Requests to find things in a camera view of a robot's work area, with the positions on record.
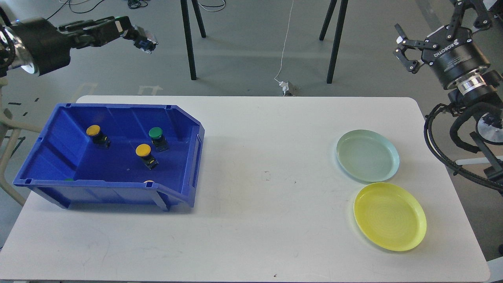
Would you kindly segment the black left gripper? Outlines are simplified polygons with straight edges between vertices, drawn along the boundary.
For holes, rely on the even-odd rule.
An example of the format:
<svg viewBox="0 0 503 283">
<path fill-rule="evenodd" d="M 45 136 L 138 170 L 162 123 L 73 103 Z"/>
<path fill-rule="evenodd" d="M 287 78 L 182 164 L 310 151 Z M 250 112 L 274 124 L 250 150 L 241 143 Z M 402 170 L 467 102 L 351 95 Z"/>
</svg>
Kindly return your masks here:
<svg viewBox="0 0 503 283">
<path fill-rule="evenodd" d="M 101 47 L 120 37 L 134 40 L 136 32 L 131 29 L 126 16 L 75 21 L 59 26 L 58 30 L 41 17 L 19 21 L 9 27 L 15 51 L 9 69 L 22 68 L 29 74 L 42 76 L 70 64 L 71 42 L 72 48 L 80 50 Z"/>
</svg>

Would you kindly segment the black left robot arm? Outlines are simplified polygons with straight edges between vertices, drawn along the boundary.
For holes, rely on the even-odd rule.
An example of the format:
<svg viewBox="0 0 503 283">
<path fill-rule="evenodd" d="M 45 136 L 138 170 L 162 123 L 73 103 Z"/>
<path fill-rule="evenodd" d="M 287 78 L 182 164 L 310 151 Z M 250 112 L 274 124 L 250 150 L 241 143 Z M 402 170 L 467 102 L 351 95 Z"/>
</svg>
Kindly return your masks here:
<svg viewBox="0 0 503 283">
<path fill-rule="evenodd" d="M 72 49 L 102 47 L 116 39 L 140 39 L 140 29 L 128 17 L 106 17 L 54 26 L 36 17 L 1 26 L 1 76 L 22 68 L 45 75 L 70 64 Z"/>
</svg>

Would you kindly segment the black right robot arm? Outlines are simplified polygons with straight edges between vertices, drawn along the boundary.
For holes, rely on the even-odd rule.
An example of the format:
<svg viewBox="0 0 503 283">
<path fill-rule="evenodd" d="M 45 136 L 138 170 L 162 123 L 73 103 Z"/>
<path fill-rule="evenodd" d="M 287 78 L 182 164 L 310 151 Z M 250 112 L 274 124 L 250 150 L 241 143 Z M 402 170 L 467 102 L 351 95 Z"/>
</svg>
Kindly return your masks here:
<svg viewBox="0 0 503 283">
<path fill-rule="evenodd" d="M 492 27 L 492 16 L 481 0 L 453 0 L 452 4 L 450 22 L 424 40 L 409 39 L 396 24 L 399 37 L 394 53 L 413 74 L 421 66 L 429 66 L 442 88 L 449 91 L 449 104 L 440 103 L 426 115 L 423 132 L 429 150 L 455 175 L 502 193 L 502 158 L 489 148 L 502 145 L 502 99 L 497 94 L 502 75 L 489 69 L 488 59 L 472 39 L 476 32 Z M 490 165 L 484 176 L 451 160 L 437 145 L 433 121 L 442 112 L 455 118 L 449 130 L 454 145 L 467 152 L 484 154 Z"/>
</svg>

